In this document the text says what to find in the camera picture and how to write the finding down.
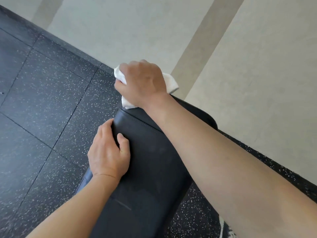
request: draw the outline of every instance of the forearm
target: forearm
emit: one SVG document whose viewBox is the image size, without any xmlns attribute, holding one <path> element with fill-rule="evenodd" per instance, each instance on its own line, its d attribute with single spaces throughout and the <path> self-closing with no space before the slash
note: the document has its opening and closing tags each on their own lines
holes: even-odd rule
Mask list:
<svg viewBox="0 0 317 238">
<path fill-rule="evenodd" d="M 105 203 L 118 181 L 110 176 L 93 176 L 91 181 L 38 227 L 28 238 L 37 237 L 89 237 Z"/>
<path fill-rule="evenodd" d="M 316 204 L 288 181 L 171 96 L 149 103 L 145 111 L 176 148 L 208 201 L 238 235 L 283 237 L 290 232 L 290 237 L 296 237 L 315 230 Z"/>
</svg>

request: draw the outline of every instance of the white towel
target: white towel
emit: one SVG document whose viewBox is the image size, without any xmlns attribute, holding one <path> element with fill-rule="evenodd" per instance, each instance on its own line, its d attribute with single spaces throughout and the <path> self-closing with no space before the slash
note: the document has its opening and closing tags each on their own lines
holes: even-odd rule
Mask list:
<svg viewBox="0 0 317 238">
<path fill-rule="evenodd" d="M 120 71 L 119 66 L 114 69 L 114 76 L 115 78 L 120 80 L 122 83 L 126 84 L 125 76 Z M 163 78 L 166 84 L 166 91 L 169 94 L 172 94 L 179 88 L 177 82 L 171 75 L 163 73 Z M 136 108 L 134 105 L 129 103 L 128 100 L 124 98 L 124 96 L 122 96 L 121 101 L 122 101 L 122 106 L 126 109 Z"/>
</svg>

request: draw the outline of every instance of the speckled black floor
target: speckled black floor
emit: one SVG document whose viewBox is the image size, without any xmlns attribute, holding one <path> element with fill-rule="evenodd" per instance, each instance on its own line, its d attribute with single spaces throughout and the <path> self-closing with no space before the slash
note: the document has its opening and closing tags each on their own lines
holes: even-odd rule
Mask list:
<svg viewBox="0 0 317 238">
<path fill-rule="evenodd" d="M 25 237 L 73 196 L 96 129 L 120 102 L 113 82 L 111 68 L 0 7 L 0 237 Z M 315 185 L 224 135 L 317 202 Z M 220 233 L 192 184 L 165 236 Z"/>
</svg>

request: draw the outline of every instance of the bare skin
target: bare skin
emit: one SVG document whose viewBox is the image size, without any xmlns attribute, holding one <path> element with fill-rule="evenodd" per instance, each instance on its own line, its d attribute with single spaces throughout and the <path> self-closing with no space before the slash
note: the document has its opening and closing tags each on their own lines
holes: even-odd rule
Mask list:
<svg viewBox="0 0 317 238">
<path fill-rule="evenodd" d="M 89 237 L 105 203 L 130 163 L 129 141 L 118 134 L 120 148 L 117 147 L 111 131 L 112 121 L 110 119 L 98 128 L 89 149 L 89 166 L 93 173 L 91 181 L 39 224 L 28 238 Z"/>
<path fill-rule="evenodd" d="M 317 204 L 279 174 L 180 106 L 166 93 L 162 72 L 145 60 L 120 65 L 127 84 L 115 88 L 143 108 L 179 153 L 208 201 L 239 237 L 311 237 Z M 129 167 L 129 142 L 99 129 L 88 152 L 93 178 L 44 220 L 29 238 L 88 237 L 106 201 Z"/>
<path fill-rule="evenodd" d="M 115 88 L 143 108 L 176 148 L 193 180 L 238 237 L 310 237 L 317 204 L 166 93 L 162 72 L 145 60 L 123 63 Z"/>
</svg>

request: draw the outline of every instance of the beige floor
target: beige floor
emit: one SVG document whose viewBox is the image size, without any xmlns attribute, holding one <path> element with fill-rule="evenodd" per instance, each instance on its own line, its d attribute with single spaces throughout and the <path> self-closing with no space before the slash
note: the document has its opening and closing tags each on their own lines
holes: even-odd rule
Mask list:
<svg viewBox="0 0 317 238">
<path fill-rule="evenodd" d="M 317 0 L 0 0 L 114 68 L 148 59 L 224 132 L 317 184 Z"/>
</svg>

